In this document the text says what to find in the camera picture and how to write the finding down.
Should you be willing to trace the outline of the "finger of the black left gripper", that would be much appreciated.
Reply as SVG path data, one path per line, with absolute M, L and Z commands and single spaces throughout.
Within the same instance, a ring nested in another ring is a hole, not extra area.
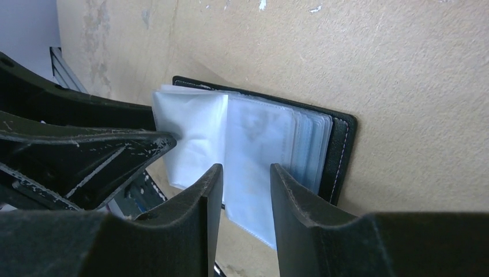
M 167 132 L 56 126 L 1 113 L 1 201 L 95 210 L 176 146 Z
M 58 126 L 156 129 L 151 107 L 64 88 L 1 54 L 1 111 Z

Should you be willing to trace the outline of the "black leather card holder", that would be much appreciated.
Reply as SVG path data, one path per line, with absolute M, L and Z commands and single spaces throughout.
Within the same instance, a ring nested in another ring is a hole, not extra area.
M 177 141 L 163 158 L 169 184 L 186 189 L 221 164 L 227 218 L 270 248 L 272 164 L 338 202 L 358 128 L 353 115 L 181 76 L 152 98 L 157 130 Z

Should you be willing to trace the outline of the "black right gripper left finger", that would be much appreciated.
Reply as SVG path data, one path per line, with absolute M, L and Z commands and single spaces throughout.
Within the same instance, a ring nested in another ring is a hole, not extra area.
M 213 276 L 223 167 L 134 220 L 97 211 L 1 213 L 2 276 Z

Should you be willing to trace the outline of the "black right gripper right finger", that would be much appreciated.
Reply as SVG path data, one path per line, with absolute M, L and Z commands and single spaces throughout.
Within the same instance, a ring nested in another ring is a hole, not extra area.
M 487 276 L 488 213 L 355 216 L 270 167 L 281 276 Z

